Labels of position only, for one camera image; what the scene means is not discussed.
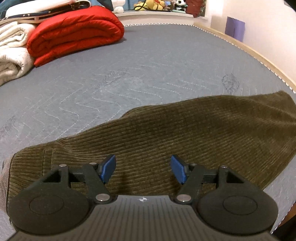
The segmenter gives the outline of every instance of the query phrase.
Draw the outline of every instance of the white plush toy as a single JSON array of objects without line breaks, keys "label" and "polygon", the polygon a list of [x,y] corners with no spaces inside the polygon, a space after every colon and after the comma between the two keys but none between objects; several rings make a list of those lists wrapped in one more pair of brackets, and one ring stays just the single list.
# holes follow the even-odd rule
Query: white plush toy
[{"label": "white plush toy", "polygon": [[123,5],[126,3],[126,0],[111,0],[114,8],[113,13],[123,13]]}]

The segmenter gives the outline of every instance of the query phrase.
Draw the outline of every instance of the white towel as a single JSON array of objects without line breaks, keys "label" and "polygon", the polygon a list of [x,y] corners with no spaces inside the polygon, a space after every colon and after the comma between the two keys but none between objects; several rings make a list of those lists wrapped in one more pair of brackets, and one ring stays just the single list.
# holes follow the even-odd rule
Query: white towel
[{"label": "white towel", "polygon": [[35,28],[32,24],[16,21],[4,25],[0,28],[0,50],[24,46]]},{"label": "white towel", "polygon": [[61,7],[76,2],[77,0],[34,0],[20,3],[7,9],[5,17],[19,14],[28,14],[33,12],[42,12],[45,10]]},{"label": "white towel", "polygon": [[34,64],[24,47],[7,48],[0,51],[0,85],[25,75]]}]

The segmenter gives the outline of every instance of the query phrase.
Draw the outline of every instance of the purple paper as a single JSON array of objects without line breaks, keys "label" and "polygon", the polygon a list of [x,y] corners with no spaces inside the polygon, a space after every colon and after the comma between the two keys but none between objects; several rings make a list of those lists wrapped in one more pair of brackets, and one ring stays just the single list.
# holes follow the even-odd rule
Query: purple paper
[{"label": "purple paper", "polygon": [[235,18],[227,17],[225,34],[239,41],[244,39],[245,23]]}]

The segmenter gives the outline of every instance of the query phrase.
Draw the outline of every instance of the blue gripper pad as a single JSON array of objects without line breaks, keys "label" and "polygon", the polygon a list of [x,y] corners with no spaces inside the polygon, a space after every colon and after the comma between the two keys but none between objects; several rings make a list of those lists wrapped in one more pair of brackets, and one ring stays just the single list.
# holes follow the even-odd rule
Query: blue gripper pad
[{"label": "blue gripper pad", "polygon": [[104,184],[106,184],[111,178],[116,168],[115,155],[109,155],[107,158],[99,164],[100,166],[100,178]]},{"label": "blue gripper pad", "polygon": [[180,161],[176,155],[172,155],[170,159],[170,166],[172,168],[172,172],[175,175],[176,179],[182,185],[187,180],[184,165],[186,165],[186,163],[184,163],[183,161]]}]

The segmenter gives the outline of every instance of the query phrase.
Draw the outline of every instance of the red comforter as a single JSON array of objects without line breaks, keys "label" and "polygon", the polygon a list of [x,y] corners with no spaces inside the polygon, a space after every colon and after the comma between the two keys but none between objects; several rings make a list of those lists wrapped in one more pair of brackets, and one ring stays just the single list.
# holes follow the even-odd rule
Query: red comforter
[{"label": "red comforter", "polygon": [[41,66],[66,54],[112,44],[124,35],[124,27],[108,9],[93,6],[63,13],[42,22],[32,33],[27,49]]}]

